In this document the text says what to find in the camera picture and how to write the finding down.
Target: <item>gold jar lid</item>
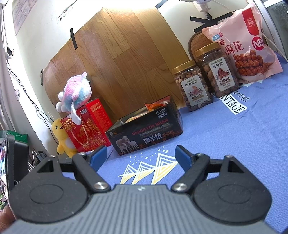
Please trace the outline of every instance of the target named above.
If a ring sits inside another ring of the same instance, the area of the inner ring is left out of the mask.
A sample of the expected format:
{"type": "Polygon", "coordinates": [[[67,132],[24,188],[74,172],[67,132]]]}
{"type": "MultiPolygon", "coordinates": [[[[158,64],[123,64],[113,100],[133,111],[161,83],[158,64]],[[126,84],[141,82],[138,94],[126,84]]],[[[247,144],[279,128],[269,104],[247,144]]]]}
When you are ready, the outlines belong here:
{"type": "Polygon", "coordinates": [[[220,47],[219,44],[217,42],[213,42],[207,46],[202,47],[199,50],[196,50],[195,55],[196,55],[196,57],[199,57],[199,56],[201,56],[201,55],[203,55],[203,54],[205,54],[205,53],[207,53],[213,49],[216,49],[218,47],[220,47]]]}
{"type": "Polygon", "coordinates": [[[171,70],[171,73],[172,73],[173,75],[175,75],[175,74],[177,74],[178,72],[184,71],[184,70],[186,70],[187,68],[193,67],[193,66],[195,66],[195,65],[196,65],[196,63],[194,62],[194,60],[190,60],[190,61],[188,61],[188,62],[185,62],[185,63],[183,63],[183,64],[181,64],[181,65],[173,68],[173,69],[171,70]]]}

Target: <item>textured gray surface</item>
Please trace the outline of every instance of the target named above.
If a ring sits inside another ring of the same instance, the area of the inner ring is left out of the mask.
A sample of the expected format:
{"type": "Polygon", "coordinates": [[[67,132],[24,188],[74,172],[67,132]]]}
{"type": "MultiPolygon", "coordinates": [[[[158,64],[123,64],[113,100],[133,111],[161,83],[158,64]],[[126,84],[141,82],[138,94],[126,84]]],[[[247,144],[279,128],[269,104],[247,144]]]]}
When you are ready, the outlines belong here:
{"type": "Polygon", "coordinates": [[[166,185],[117,185],[94,195],[80,213],[54,224],[17,221],[4,234],[276,234],[264,222],[243,227],[212,221],[188,195],[166,185]]]}

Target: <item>black box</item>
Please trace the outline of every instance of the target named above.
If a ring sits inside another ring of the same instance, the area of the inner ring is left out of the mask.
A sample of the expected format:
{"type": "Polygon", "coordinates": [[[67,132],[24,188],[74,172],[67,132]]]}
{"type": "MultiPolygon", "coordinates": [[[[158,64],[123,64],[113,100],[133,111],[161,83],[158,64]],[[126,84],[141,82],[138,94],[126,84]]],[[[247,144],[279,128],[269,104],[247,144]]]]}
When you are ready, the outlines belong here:
{"type": "Polygon", "coordinates": [[[151,112],[148,112],[147,107],[143,107],[119,119],[106,131],[119,155],[155,145],[183,133],[182,117],[172,96],[153,104],[164,106],[151,112]]]}

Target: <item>red gift box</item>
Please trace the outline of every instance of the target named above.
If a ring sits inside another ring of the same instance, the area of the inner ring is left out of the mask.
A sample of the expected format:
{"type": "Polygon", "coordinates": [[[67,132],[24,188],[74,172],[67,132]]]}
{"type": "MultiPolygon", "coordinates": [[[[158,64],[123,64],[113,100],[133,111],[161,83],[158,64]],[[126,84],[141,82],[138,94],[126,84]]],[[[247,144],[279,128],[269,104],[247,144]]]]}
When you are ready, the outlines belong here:
{"type": "Polygon", "coordinates": [[[111,145],[105,132],[112,126],[112,122],[98,98],[81,106],[76,113],[81,118],[81,125],[74,124],[69,115],[61,119],[61,123],[78,152],[111,145]]]}

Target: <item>pink and blue plush toy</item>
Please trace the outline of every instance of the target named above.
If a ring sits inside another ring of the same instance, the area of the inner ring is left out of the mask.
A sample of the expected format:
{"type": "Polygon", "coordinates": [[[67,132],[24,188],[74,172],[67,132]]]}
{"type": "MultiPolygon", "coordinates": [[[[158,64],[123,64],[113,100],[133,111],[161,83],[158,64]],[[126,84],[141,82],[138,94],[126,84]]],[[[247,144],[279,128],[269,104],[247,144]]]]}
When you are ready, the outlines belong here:
{"type": "Polygon", "coordinates": [[[71,77],[67,81],[64,91],[58,94],[61,102],[56,104],[56,110],[58,112],[71,113],[71,119],[77,125],[81,124],[81,119],[76,114],[76,110],[87,103],[92,95],[92,90],[86,77],[86,72],[82,75],[71,77]]]}

